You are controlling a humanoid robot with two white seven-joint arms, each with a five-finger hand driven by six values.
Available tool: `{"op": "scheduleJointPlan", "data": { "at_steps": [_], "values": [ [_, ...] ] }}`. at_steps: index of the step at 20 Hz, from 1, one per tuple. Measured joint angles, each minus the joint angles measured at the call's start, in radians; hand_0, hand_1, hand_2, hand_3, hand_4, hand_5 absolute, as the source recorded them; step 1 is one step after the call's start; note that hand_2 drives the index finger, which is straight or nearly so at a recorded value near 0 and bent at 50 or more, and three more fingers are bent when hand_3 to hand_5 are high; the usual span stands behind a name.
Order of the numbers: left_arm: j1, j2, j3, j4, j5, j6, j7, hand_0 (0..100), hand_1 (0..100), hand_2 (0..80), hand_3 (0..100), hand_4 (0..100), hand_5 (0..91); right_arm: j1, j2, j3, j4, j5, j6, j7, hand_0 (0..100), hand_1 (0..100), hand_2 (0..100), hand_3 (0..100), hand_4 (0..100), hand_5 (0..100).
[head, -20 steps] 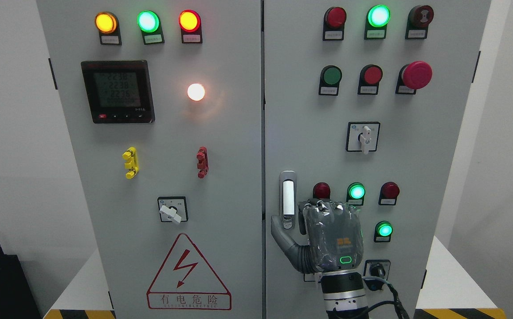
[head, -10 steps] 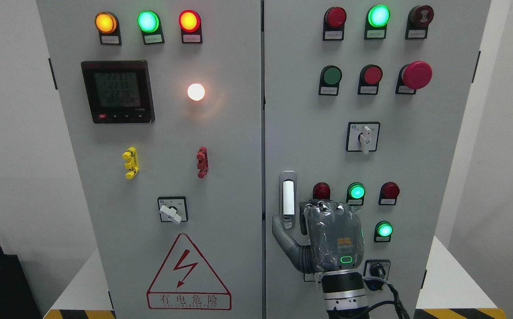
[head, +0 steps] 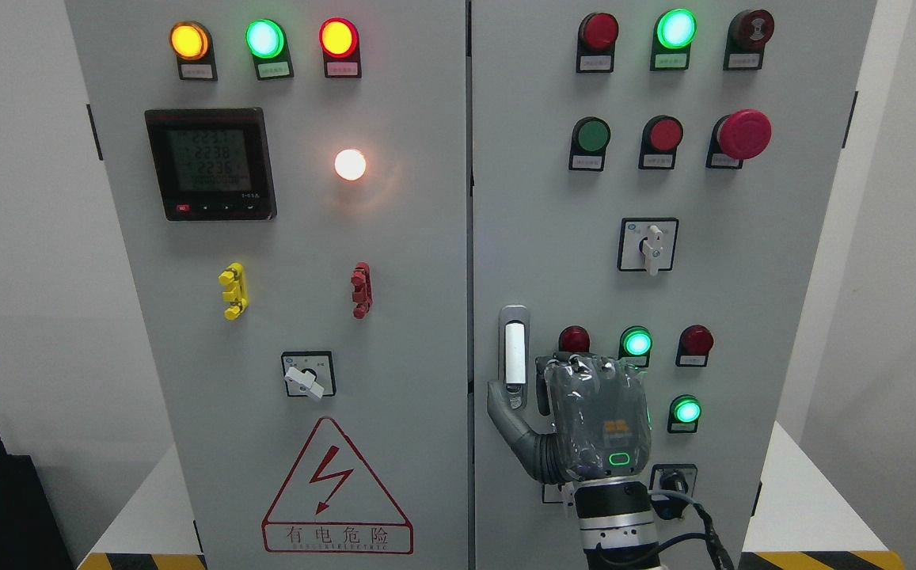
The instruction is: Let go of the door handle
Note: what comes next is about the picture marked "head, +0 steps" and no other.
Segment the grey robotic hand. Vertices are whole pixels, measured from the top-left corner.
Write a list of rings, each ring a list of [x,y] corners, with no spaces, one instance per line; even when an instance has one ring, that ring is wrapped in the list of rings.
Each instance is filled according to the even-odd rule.
[[[540,434],[488,383],[487,413],[531,479],[545,485],[634,477],[651,451],[644,371],[623,359],[586,352],[538,357],[555,431]]]

